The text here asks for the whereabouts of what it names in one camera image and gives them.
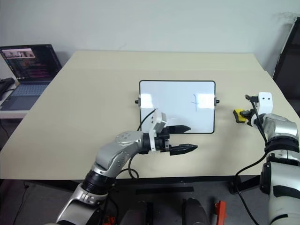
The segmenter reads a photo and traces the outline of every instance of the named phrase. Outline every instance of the black cable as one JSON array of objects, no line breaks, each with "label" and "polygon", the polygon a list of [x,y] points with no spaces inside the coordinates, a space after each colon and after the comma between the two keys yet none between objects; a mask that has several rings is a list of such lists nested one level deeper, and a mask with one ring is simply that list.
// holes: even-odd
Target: black cable
[{"label": "black cable", "polygon": [[[151,111],[151,112],[150,112],[150,113],[142,120],[142,122],[140,123],[140,125],[139,125],[139,127],[137,128],[136,131],[142,130],[142,124],[145,122],[145,120],[146,120],[152,113],[155,112],[155,110],[156,110],[156,109],[152,110],[152,111]],[[131,162],[132,162],[132,159],[136,156],[136,154],[134,154],[134,155],[130,158],[129,163],[128,163],[128,168],[123,169],[123,170],[120,171],[120,173],[122,173],[122,172],[124,172],[124,171],[128,171],[128,173],[129,173],[129,175],[130,175],[130,177],[131,177],[132,179],[139,179],[139,173],[138,173],[136,170],[131,169]]]},{"label": "black cable", "polygon": [[246,166],[246,167],[244,167],[243,169],[239,170],[239,171],[235,174],[235,176],[234,176],[234,181],[233,181],[234,187],[235,187],[236,191],[238,192],[238,195],[239,195],[239,197],[240,197],[240,199],[241,199],[241,201],[242,201],[242,203],[243,203],[243,205],[244,205],[244,207],[245,207],[247,213],[249,214],[250,218],[252,219],[252,221],[253,221],[256,225],[259,225],[259,223],[258,223],[258,222],[254,219],[254,217],[252,216],[252,214],[251,214],[251,212],[250,212],[250,210],[249,210],[249,208],[248,208],[248,206],[247,206],[247,204],[246,204],[246,202],[245,202],[245,200],[244,200],[244,198],[243,198],[241,192],[239,191],[238,184],[237,184],[237,179],[238,179],[238,176],[239,176],[239,174],[240,174],[241,172],[245,171],[246,169],[251,168],[252,166],[255,166],[255,165],[259,164],[260,162],[263,161],[263,159],[264,159],[266,156],[267,156],[267,153],[265,153],[265,154],[264,154],[259,160],[257,160],[255,163],[253,163],[253,164],[251,164],[251,165],[249,165],[249,166]]},{"label": "black cable", "polygon": [[18,218],[18,215],[19,215],[19,213],[20,213],[21,210],[22,210],[22,207],[23,207],[23,204],[24,204],[24,197],[25,197],[25,194],[26,194],[27,189],[29,188],[29,186],[25,184],[25,181],[23,181],[23,185],[24,185],[25,190],[24,190],[24,193],[23,193],[23,196],[22,196],[22,203],[21,203],[21,205],[19,206],[19,209],[18,209],[17,214],[16,214],[16,216],[15,216],[13,225],[15,224],[15,222],[16,222],[16,220],[17,220],[17,218]]},{"label": "black cable", "polygon": [[2,128],[2,129],[5,131],[5,133],[6,133],[6,135],[7,135],[7,138],[9,139],[8,131],[7,131],[7,130],[4,128],[4,126],[2,125],[1,119],[0,119],[0,128]]},{"label": "black cable", "polygon": [[117,203],[111,197],[109,197],[109,200],[114,204],[114,206],[116,208],[116,222],[114,223],[114,225],[116,225],[116,224],[118,224],[119,207],[118,207]]},{"label": "black cable", "polygon": [[152,113],[154,113],[154,111],[155,111],[156,109],[154,109],[154,110],[152,110],[143,120],[142,120],[142,122],[140,123],[140,125],[139,125],[139,127],[137,128],[137,130],[136,131],[139,131],[139,130],[142,130],[142,124],[145,122],[145,120],[152,114]]},{"label": "black cable", "polygon": [[264,142],[267,143],[267,138],[266,138],[266,135],[264,134],[263,125],[262,125],[261,120],[259,119],[259,115],[258,115],[256,106],[255,106],[253,100],[251,99],[251,97],[249,95],[245,95],[245,98],[251,102],[251,105],[253,107],[254,113],[255,113],[255,115],[257,117],[257,120],[256,120],[257,121],[257,129],[259,130],[259,133],[261,133],[261,135],[262,135],[262,137],[264,139]]},{"label": "black cable", "polygon": [[131,162],[132,162],[132,159],[136,156],[137,154],[133,155],[130,160],[129,160],[129,163],[128,163],[128,168],[126,169],[123,169],[120,171],[120,173],[124,172],[124,171],[128,171],[130,177],[132,179],[139,179],[139,173],[135,170],[135,169],[131,169]]},{"label": "black cable", "polygon": [[105,218],[105,214],[106,214],[106,210],[107,210],[107,205],[108,205],[108,198],[109,198],[109,193],[107,195],[107,198],[106,198],[106,201],[105,201],[105,205],[104,205],[104,208],[103,208],[103,212],[102,212],[102,216],[101,216],[101,219],[99,220],[98,225],[102,225],[103,224],[103,221],[104,221],[104,218]]},{"label": "black cable", "polygon": [[10,90],[14,90],[14,89],[15,89],[15,88],[13,88],[13,89],[8,89],[8,90],[4,91],[3,93],[8,92],[8,91],[10,91]]}]

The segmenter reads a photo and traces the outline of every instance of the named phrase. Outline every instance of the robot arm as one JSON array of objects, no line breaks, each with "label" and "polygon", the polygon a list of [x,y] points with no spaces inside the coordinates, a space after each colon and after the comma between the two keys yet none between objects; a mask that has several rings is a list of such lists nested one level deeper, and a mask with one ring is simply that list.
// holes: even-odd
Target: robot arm
[{"label": "robot arm", "polygon": [[[300,154],[297,125],[285,117],[272,114],[272,95],[260,92],[246,97],[257,108],[261,128],[266,134],[260,189],[269,195],[269,221],[272,225],[300,223]],[[259,129],[254,110],[240,111],[250,126]]]},{"label": "robot arm", "polygon": [[57,224],[86,225],[99,221],[101,206],[108,192],[115,183],[126,162],[135,154],[147,154],[149,151],[168,151],[170,155],[184,154],[197,148],[192,144],[171,146],[170,134],[189,130],[186,126],[164,127],[166,116],[156,110],[151,118],[149,133],[127,131],[102,148],[97,153],[96,161],[84,181],[79,184],[58,216]]}]

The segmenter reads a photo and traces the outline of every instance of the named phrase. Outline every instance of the table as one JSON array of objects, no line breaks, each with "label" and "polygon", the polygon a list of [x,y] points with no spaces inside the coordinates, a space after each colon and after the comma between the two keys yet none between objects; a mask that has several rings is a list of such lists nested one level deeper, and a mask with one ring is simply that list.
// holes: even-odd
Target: table
[{"label": "table", "polygon": [[[252,54],[79,51],[50,83],[3,148],[0,177],[83,179],[100,146],[123,131],[137,128],[139,108],[135,100],[142,79],[214,80],[220,100],[213,134],[170,138],[172,145],[191,143],[197,144],[198,149],[179,156],[137,155],[132,168],[142,178],[232,176],[260,158],[264,142],[258,130],[237,124],[233,116],[234,108],[250,109],[245,94],[271,92],[273,112],[300,127],[296,112]],[[261,169],[259,164],[243,174],[259,174]]]}]

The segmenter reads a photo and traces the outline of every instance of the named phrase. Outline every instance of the whiteboard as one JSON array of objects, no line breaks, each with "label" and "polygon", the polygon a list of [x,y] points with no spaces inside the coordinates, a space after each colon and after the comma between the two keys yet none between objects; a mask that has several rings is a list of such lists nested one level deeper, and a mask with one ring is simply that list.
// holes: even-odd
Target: whiteboard
[{"label": "whiteboard", "polygon": [[[214,81],[140,81],[140,117],[157,108],[167,116],[166,126],[186,125],[186,133],[213,133],[215,126]],[[151,116],[142,125],[148,132]]]}]

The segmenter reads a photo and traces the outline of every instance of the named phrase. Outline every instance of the black stand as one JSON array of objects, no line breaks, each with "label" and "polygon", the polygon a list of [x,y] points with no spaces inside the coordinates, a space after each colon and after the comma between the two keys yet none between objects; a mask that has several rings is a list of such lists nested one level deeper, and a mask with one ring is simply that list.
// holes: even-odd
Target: black stand
[{"label": "black stand", "polygon": [[[260,182],[260,175],[257,175],[253,178],[250,178],[250,179],[248,179],[244,182],[241,182],[240,178],[238,178],[237,186],[238,186],[239,191],[242,192],[242,191],[257,188],[259,186],[259,182]],[[233,182],[231,183],[229,191],[230,191],[231,194],[237,194],[238,193],[238,191],[235,188]]]}]

